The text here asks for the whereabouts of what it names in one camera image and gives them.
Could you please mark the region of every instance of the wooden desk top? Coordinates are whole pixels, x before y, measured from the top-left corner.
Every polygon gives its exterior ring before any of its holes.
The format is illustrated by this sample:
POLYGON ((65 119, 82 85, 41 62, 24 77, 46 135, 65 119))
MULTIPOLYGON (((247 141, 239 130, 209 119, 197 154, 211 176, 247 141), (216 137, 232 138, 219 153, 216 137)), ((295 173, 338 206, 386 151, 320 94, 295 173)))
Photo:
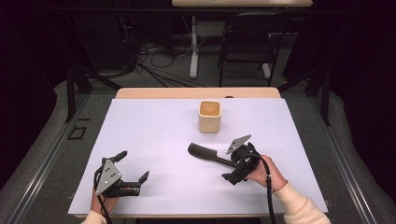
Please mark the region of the wooden desk top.
POLYGON ((116 99, 280 98, 274 87, 254 88, 123 88, 116 99))
POLYGON ((311 7, 311 0, 173 0, 174 7, 311 7))

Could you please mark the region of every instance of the desk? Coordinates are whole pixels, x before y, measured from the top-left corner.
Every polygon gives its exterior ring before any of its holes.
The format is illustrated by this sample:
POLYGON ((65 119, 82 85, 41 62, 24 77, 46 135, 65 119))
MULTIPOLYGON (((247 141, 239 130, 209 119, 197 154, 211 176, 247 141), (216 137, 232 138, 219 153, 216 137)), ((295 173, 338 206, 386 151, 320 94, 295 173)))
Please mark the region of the desk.
MULTIPOLYGON (((122 180, 136 181, 150 171, 140 196, 121 198, 113 217, 262 217, 268 215, 266 191, 254 181, 235 186, 222 174, 233 169, 188 153, 191 142, 225 151, 237 137, 271 155, 284 176, 327 212, 317 180, 286 102, 275 88, 121 89, 108 109, 69 214, 88 213, 94 171, 103 157, 128 150, 116 163, 122 180), (202 99, 222 103, 219 133, 198 131, 202 99)), ((284 213, 274 198, 277 214, 284 213)))
MULTIPOLYGON (((173 0, 174 7, 311 7, 311 0, 173 0)), ((192 56, 190 78, 197 78, 198 48, 197 48, 197 20, 192 16, 192 56)), ((268 64, 262 68, 266 77, 269 77, 268 64)))

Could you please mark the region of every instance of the black chair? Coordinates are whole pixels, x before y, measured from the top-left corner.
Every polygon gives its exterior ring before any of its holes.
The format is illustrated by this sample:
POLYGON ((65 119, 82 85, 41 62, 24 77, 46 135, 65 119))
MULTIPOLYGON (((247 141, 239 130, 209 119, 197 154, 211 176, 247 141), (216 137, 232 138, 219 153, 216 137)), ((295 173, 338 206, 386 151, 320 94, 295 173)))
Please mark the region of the black chair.
POLYGON ((271 63, 271 75, 276 67, 281 40, 290 28, 290 20, 282 14, 245 12, 231 16, 225 22, 218 67, 222 86, 224 61, 227 63, 271 63))

